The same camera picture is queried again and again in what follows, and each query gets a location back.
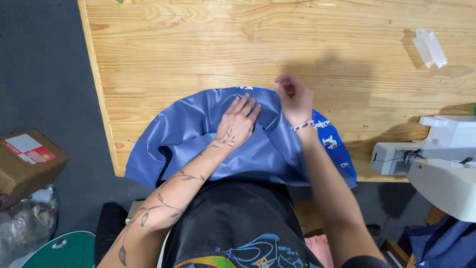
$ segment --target bracelet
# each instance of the bracelet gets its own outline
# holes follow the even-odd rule
[[[301,129],[301,128],[305,127],[305,126],[310,126],[310,125],[314,125],[314,120],[312,120],[312,119],[311,119],[311,120],[307,120],[305,123],[302,123],[302,124],[300,124],[300,125],[291,127],[291,129],[295,132],[295,131],[298,130],[298,129]]]

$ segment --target blue fabric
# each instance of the blue fabric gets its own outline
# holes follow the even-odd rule
[[[467,268],[476,264],[476,224],[451,216],[431,226],[406,227],[419,268]]]
[[[236,176],[294,186],[308,186],[301,143],[281,112],[278,95],[251,87],[210,89],[185,97],[152,120],[137,140],[125,176],[156,187],[201,153],[214,139],[222,115],[236,96],[249,93],[262,105],[251,137],[232,152],[210,176]],[[336,128],[313,110],[319,138],[349,187],[357,186],[350,156]]]

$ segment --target dark floor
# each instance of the dark floor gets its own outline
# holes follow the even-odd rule
[[[152,189],[114,176],[75,0],[0,1],[0,135],[36,128],[70,157],[55,180],[56,235],[94,232],[101,206],[129,209]],[[368,224],[397,239],[429,210],[410,184],[359,183],[353,190]],[[308,188],[292,188],[310,199]]]

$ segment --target pink fabric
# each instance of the pink fabric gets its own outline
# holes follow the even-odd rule
[[[305,238],[306,246],[314,253],[324,268],[334,268],[326,235]]]

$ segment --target white sewing machine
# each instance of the white sewing machine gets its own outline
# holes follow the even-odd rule
[[[415,189],[449,215],[476,222],[476,116],[420,117],[428,137],[411,143],[377,143],[372,168],[407,175]]]

